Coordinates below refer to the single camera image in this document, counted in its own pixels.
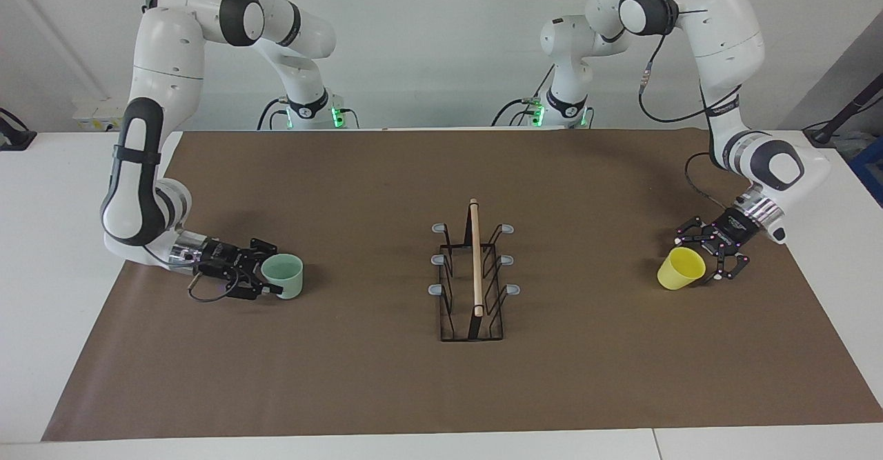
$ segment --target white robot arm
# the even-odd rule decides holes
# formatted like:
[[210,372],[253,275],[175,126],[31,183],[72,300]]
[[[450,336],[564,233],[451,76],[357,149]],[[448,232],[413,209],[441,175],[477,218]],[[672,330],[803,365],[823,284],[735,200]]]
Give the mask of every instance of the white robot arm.
[[283,79],[297,118],[313,127],[334,126],[331,95],[311,60],[334,51],[330,24],[287,0],[146,0],[130,100],[101,206],[104,243],[124,259],[225,279],[230,296],[255,299],[274,288],[253,275],[275,247],[255,239],[239,249],[184,230],[189,191],[178,181],[157,179],[168,134],[199,105],[207,40],[256,45]]
[[[698,219],[684,224],[678,230],[681,236],[676,242],[701,241],[704,248],[720,259],[715,273],[718,278],[731,278],[738,273],[735,269],[723,269],[723,257],[737,258],[738,269],[747,263],[747,257],[738,250],[757,231],[764,230],[776,243],[785,243],[785,215],[825,180],[830,163],[815,149],[792,146],[742,123],[738,90],[764,60],[764,40],[750,2],[588,0],[585,24],[578,18],[562,19],[564,22],[546,24],[542,34],[544,49],[555,61],[555,80],[542,99],[546,117],[552,117],[545,118],[544,123],[577,123],[577,112],[571,109],[560,113],[555,109],[559,101],[582,103],[588,94],[586,75],[575,74],[579,65],[584,71],[587,67],[576,64],[573,58],[624,51],[631,35],[666,36],[676,28],[681,29],[690,41],[700,73],[706,101],[704,114],[711,129],[712,161],[720,168],[744,175],[753,185],[712,224]],[[561,48],[548,46],[557,46],[559,41],[564,42]],[[642,94],[650,70],[652,61],[644,73]],[[692,227],[699,228],[701,234],[686,236]]]

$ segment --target white wall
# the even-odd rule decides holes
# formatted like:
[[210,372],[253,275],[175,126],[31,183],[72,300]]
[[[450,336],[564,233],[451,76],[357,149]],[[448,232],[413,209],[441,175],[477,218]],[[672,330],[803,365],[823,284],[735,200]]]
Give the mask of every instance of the white wall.
[[[327,85],[363,124],[401,127],[490,123],[506,101],[532,94],[548,68],[542,24],[580,13],[585,0],[291,1],[337,29],[337,51],[319,62]],[[767,45],[766,65],[742,95],[746,122],[757,128],[777,127],[883,8],[883,0],[751,1]],[[40,5],[102,88],[124,99],[142,2]],[[655,42],[639,40],[625,54],[593,61],[596,126],[654,126],[637,108],[636,92]],[[17,59],[31,55],[12,51]],[[265,99],[281,92],[273,70],[255,52],[229,46],[210,45],[207,55],[206,95],[189,127],[251,128]],[[694,111],[696,83],[687,42],[675,33],[656,61],[647,104],[672,117]]]
[[0,0],[0,107],[34,130],[76,130],[70,98],[81,90],[16,0]]
[[[861,36],[827,71],[806,98],[785,118],[779,129],[801,129],[818,121],[833,118],[858,93],[883,72],[883,13],[880,13]],[[871,101],[883,96],[878,93]],[[841,132],[860,130],[883,134],[883,103],[857,114],[843,124]]]

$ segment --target brown table cover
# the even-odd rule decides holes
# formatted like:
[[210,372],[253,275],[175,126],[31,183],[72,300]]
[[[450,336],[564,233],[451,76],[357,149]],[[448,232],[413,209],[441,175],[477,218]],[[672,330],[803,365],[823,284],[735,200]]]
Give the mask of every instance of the brown table cover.
[[[785,246],[758,236],[735,281],[657,284],[674,228],[720,212],[684,180],[705,149],[699,130],[188,133],[168,170],[187,228],[299,255],[304,292],[202,305],[126,263],[44,441],[883,421]],[[727,203],[746,187],[693,174]],[[516,228],[498,246],[523,293],[504,341],[440,343],[430,227],[459,239],[473,197],[485,230]]]

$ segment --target wooden dowel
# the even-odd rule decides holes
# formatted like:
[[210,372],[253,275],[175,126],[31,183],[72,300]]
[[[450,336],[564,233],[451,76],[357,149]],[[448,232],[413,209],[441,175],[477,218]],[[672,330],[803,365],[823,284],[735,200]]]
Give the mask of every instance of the wooden dowel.
[[469,215],[473,221],[473,294],[475,316],[485,316],[484,289],[482,288],[482,234],[479,231],[479,200],[469,200]]

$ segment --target white table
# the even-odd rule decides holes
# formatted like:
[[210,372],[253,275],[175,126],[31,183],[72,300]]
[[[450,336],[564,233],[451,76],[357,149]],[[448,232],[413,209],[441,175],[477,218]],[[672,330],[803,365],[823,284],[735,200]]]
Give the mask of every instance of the white table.
[[[40,444],[123,263],[104,249],[98,218],[116,138],[41,134],[26,152],[0,153],[0,458],[883,458],[878,423]],[[166,163],[178,141],[167,143]],[[825,152],[831,177],[789,216],[788,248],[883,401],[883,210]]]

